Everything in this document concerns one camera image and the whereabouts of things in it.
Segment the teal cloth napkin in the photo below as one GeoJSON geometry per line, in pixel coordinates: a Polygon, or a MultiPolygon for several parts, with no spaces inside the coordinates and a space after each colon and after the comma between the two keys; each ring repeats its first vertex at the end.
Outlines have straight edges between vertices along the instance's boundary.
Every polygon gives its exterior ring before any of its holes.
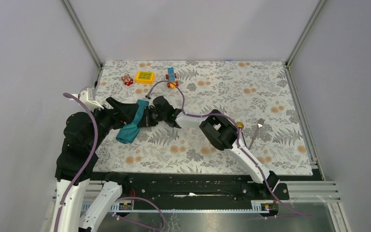
{"type": "Polygon", "coordinates": [[[136,104],[138,105],[139,108],[136,111],[133,121],[130,124],[125,125],[122,129],[120,129],[116,136],[116,140],[120,143],[123,144],[132,143],[140,131],[138,124],[140,123],[143,117],[144,108],[149,106],[149,101],[137,100],[136,104]]]}

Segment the gold purple spoon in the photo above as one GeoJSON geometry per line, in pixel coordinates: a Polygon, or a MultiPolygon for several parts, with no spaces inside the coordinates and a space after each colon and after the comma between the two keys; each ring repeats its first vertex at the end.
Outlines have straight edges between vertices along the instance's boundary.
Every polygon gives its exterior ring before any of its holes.
{"type": "Polygon", "coordinates": [[[243,133],[243,129],[244,129],[244,124],[242,122],[237,122],[237,126],[238,126],[238,129],[241,133],[241,137],[242,137],[242,140],[243,140],[243,144],[245,146],[247,146],[246,144],[246,139],[245,139],[245,136],[244,136],[244,133],[243,133]]]}

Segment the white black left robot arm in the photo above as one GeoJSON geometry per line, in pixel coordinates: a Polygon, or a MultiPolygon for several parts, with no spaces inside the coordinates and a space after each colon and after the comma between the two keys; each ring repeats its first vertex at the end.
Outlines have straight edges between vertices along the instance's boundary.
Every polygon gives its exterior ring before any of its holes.
{"type": "Polygon", "coordinates": [[[121,103],[109,97],[111,108],[95,105],[90,109],[75,95],[64,96],[80,104],[84,111],[68,117],[64,141],[56,162],[56,209],[52,232],[95,232],[117,198],[130,194],[128,176],[117,172],[106,175],[101,193],[82,215],[86,189],[98,160],[96,150],[111,130],[131,123],[139,109],[136,103],[121,103]]]}

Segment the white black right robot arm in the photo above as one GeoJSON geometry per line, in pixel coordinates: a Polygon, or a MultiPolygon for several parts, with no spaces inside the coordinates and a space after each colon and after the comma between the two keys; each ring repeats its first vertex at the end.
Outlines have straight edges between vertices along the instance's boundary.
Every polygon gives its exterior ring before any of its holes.
{"type": "Polygon", "coordinates": [[[270,199],[277,192],[280,178],[263,164],[246,147],[237,123],[218,110],[206,115],[185,113],[175,109],[163,97],[153,100],[151,106],[144,108],[138,128],[154,127],[159,122],[165,122],[172,128],[200,130],[211,145],[220,151],[231,155],[258,183],[258,193],[264,199],[270,199]]]}

